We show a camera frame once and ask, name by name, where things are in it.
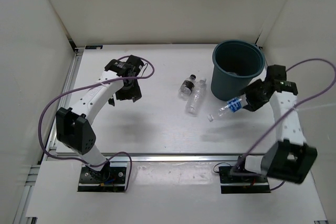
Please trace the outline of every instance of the small white bottle cap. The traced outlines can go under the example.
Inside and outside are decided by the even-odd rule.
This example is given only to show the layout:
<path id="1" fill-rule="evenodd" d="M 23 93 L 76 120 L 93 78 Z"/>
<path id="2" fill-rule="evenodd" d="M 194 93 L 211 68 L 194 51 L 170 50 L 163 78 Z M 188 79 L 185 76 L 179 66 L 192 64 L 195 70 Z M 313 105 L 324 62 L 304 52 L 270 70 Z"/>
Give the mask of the small white bottle cap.
<path id="1" fill-rule="evenodd" d="M 205 82 L 206 82 L 206 78 L 205 77 L 203 77 L 203 78 L 200 79 L 200 83 L 205 83 Z"/>
<path id="2" fill-rule="evenodd" d="M 209 120 L 210 122 L 212 122 L 212 121 L 214 120 L 214 117 L 213 117 L 211 114 L 209 114 L 209 115 L 208 115 L 208 120 Z"/>

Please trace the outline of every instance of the clear plastic bottle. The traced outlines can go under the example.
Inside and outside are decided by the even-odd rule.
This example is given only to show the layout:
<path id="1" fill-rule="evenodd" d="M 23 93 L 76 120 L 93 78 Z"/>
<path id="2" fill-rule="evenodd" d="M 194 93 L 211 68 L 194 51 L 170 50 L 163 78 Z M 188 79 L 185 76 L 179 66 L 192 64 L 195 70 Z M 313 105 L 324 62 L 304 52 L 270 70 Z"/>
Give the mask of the clear plastic bottle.
<path id="1" fill-rule="evenodd" d="M 185 111 L 196 115 L 201 107 L 201 104 L 205 97 L 206 91 L 206 78 L 202 78 L 195 85 L 195 88 L 188 99 L 187 105 L 185 106 Z"/>
<path id="2" fill-rule="evenodd" d="M 192 74 L 190 77 L 184 80 L 178 91 L 178 96 L 180 98 L 182 98 L 183 100 L 188 100 L 193 88 L 195 87 L 195 79 L 196 76 Z"/>
<path id="3" fill-rule="evenodd" d="M 210 122 L 213 120 L 222 120 L 224 119 L 227 114 L 232 114 L 238 110 L 240 110 L 242 107 L 246 106 L 247 100 L 246 96 L 243 94 L 239 97 L 233 98 L 229 101 L 227 101 L 227 104 L 224 107 L 221 107 L 217 113 L 209 114 L 208 119 Z"/>

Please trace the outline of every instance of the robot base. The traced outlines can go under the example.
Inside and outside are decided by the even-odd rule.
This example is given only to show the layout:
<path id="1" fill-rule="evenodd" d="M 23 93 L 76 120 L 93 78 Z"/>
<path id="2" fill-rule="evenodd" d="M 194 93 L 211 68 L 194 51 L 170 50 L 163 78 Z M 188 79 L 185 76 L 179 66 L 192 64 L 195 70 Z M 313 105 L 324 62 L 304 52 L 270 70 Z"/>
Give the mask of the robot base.
<path id="1" fill-rule="evenodd" d="M 125 191 L 126 170 L 126 167 L 114 166 L 113 163 L 110 163 L 110 177 L 105 184 L 92 178 L 89 173 L 89 168 L 83 165 L 79 176 L 77 191 L 123 192 Z"/>
<path id="2" fill-rule="evenodd" d="M 270 193 L 266 177 L 232 177 L 231 167 L 219 168 L 220 190 L 222 194 L 264 194 Z"/>

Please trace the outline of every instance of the bucket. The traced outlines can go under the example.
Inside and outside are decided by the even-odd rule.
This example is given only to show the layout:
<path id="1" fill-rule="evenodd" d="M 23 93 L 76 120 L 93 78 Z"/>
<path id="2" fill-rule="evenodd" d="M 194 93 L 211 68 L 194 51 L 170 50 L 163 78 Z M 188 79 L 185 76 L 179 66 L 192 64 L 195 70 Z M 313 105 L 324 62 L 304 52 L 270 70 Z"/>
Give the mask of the bucket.
<path id="1" fill-rule="evenodd" d="M 265 56 L 254 44 L 242 40 L 226 40 L 212 54 L 214 72 L 211 91 L 215 97 L 228 101 L 239 95 L 265 67 Z"/>

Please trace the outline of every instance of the blue bottle label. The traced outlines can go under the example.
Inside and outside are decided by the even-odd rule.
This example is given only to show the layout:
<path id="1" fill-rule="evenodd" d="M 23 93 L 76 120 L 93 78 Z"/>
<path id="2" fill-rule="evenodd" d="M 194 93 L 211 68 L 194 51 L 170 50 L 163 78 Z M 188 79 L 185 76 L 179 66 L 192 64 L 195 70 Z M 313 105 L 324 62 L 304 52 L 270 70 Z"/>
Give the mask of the blue bottle label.
<path id="1" fill-rule="evenodd" d="M 240 110 L 242 107 L 242 104 L 237 98 L 233 98 L 232 100 L 228 101 L 227 105 L 229 106 L 232 112 L 236 112 L 237 110 Z"/>

